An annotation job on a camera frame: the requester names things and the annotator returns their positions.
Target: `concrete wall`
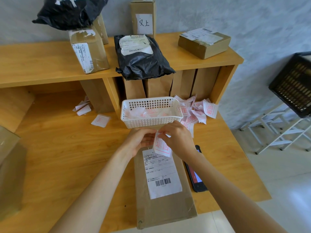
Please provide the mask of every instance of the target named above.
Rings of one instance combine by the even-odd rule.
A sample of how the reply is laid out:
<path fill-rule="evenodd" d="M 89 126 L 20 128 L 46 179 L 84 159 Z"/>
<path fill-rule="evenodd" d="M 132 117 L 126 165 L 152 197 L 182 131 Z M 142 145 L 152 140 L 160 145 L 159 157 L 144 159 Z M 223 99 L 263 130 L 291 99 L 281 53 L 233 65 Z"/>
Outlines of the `concrete wall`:
<path fill-rule="evenodd" d="M 130 0 L 109 0 L 103 18 L 109 36 L 130 34 Z M 0 0 L 0 44 L 68 39 L 33 24 L 43 0 Z M 239 127 L 279 100 L 268 85 L 290 55 L 311 50 L 311 0 L 156 0 L 157 32 L 208 27 L 232 37 L 245 61 L 233 76 L 220 112 Z"/>

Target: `crate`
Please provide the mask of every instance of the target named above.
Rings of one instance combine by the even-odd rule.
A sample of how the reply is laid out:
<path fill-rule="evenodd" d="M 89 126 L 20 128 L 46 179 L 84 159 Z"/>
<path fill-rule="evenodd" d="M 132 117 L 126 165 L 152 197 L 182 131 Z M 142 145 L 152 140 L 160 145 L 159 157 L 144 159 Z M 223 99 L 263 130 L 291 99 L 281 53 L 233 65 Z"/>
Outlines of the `crate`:
<path fill-rule="evenodd" d="M 311 114 L 311 51 L 296 53 L 269 89 L 299 117 Z"/>
<path fill-rule="evenodd" d="M 146 109 L 170 108 L 173 116 L 154 117 L 145 119 L 130 119 L 125 115 L 126 109 L 134 109 L 136 107 L 144 107 Z M 167 124 L 183 118 L 183 113 L 179 106 L 179 101 L 173 97 L 155 97 L 144 99 L 124 100 L 122 102 L 121 120 L 128 129 L 135 127 L 146 127 L 151 125 Z"/>

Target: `person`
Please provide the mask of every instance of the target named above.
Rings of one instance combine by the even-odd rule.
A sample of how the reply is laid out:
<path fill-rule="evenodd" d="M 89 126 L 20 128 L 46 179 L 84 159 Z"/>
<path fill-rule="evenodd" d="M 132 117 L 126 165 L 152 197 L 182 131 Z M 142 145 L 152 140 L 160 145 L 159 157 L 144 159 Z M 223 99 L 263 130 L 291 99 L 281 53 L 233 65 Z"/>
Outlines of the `person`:
<path fill-rule="evenodd" d="M 132 129 L 106 166 L 74 201 L 50 233 L 97 233 L 122 174 L 138 150 L 153 144 L 156 130 Z M 159 130 L 159 137 L 189 164 L 211 192 L 236 233 L 286 231 L 197 152 L 191 133 L 178 121 Z"/>

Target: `black plastic package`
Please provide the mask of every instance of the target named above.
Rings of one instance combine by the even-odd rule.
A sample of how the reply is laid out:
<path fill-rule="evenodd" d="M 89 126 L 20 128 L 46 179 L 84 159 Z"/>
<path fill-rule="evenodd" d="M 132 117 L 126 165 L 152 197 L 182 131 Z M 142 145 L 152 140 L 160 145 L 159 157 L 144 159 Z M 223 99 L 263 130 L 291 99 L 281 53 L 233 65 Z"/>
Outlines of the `black plastic package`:
<path fill-rule="evenodd" d="M 91 26 L 108 0 L 44 0 L 33 23 L 48 24 L 59 30 Z"/>
<path fill-rule="evenodd" d="M 117 35 L 115 49 L 119 62 L 116 72 L 122 74 L 126 80 L 158 78 L 175 73 L 162 55 L 157 42 L 149 36 Z"/>

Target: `person's right hand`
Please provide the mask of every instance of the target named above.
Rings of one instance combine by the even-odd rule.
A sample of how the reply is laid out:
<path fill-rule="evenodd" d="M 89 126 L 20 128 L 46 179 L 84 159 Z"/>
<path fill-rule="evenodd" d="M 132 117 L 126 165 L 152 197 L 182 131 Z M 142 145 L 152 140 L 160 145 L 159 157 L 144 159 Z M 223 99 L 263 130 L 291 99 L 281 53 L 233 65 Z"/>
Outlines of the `person's right hand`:
<path fill-rule="evenodd" d="M 158 137 L 165 141 L 173 152 L 185 162 L 188 162 L 193 155 L 197 155 L 190 131 L 179 121 L 175 120 L 164 125 L 159 133 L 161 134 Z"/>

